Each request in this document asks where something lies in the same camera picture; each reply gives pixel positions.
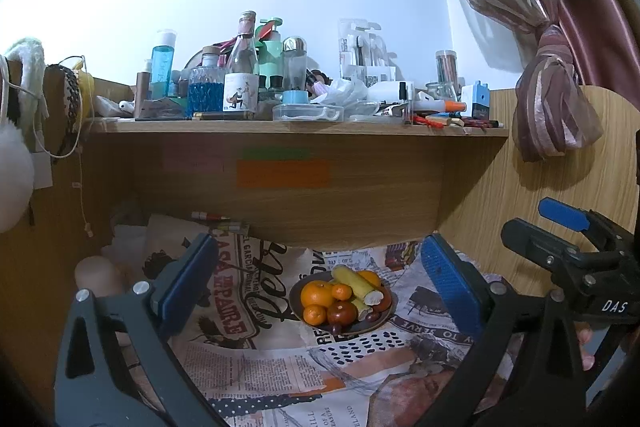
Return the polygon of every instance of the metal screw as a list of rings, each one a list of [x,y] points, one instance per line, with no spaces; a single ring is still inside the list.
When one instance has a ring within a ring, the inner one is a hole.
[[[78,292],[76,293],[76,301],[78,302],[82,302],[82,301],[86,301],[89,298],[89,290],[86,288],[82,288],[81,290],[78,290]]]
[[[489,286],[489,289],[491,290],[491,293],[494,293],[496,295],[504,295],[505,293],[507,293],[507,286],[505,286],[501,282],[492,282],[491,286]]]
[[[136,295],[142,295],[143,293],[148,292],[149,288],[151,288],[151,286],[147,281],[138,281],[133,285],[133,293]]]
[[[562,288],[551,290],[551,298],[556,302],[564,301],[564,291],[562,291]]]

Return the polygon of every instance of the wine bottle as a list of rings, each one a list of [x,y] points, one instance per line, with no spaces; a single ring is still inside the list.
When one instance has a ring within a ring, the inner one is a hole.
[[[258,107],[259,64],[254,41],[255,12],[247,11],[238,23],[238,38],[226,64],[222,111],[248,111]]]

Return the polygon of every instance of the black lid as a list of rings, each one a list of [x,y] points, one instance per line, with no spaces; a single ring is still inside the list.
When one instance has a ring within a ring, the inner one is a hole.
[[[271,87],[282,87],[282,75],[281,74],[272,74],[269,77],[269,81],[271,83]]]

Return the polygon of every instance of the bowl of fruit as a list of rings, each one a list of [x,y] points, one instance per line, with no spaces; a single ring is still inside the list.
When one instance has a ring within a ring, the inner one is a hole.
[[[338,264],[301,279],[289,292],[291,309],[301,321],[332,335],[375,330],[391,314],[394,296],[371,270],[354,272]]]

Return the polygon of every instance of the orange sticky note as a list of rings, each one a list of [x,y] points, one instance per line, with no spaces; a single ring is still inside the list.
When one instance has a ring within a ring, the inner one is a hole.
[[[323,188],[331,179],[328,160],[238,160],[238,188]]]

